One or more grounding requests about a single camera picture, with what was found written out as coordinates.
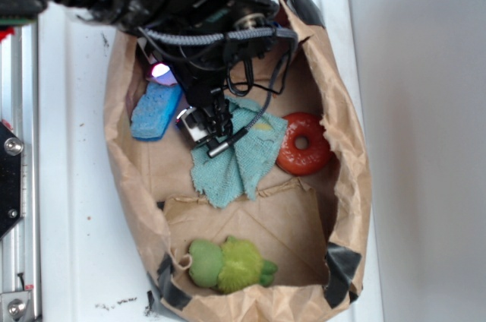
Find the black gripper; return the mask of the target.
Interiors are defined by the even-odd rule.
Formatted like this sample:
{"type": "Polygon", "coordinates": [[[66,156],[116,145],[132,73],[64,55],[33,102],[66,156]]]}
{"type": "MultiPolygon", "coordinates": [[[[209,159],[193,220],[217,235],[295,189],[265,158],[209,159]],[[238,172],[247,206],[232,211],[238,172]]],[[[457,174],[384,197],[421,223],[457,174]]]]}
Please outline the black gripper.
{"type": "Polygon", "coordinates": [[[174,34],[143,29],[142,37],[169,65],[190,105],[206,108],[229,90],[246,96],[254,86],[254,58],[263,58],[276,43],[276,29],[226,33],[174,34]]]}

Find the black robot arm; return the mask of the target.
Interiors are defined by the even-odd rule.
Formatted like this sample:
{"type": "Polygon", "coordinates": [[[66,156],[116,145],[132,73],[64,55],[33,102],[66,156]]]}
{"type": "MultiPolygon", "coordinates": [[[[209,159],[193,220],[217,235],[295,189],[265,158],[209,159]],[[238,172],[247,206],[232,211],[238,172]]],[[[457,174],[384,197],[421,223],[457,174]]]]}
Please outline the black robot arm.
{"type": "Polygon", "coordinates": [[[35,21],[51,2],[85,10],[90,23],[147,36],[188,103],[208,115],[227,109],[229,69],[271,47],[279,10],[277,0],[1,0],[1,35],[35,21]]]}

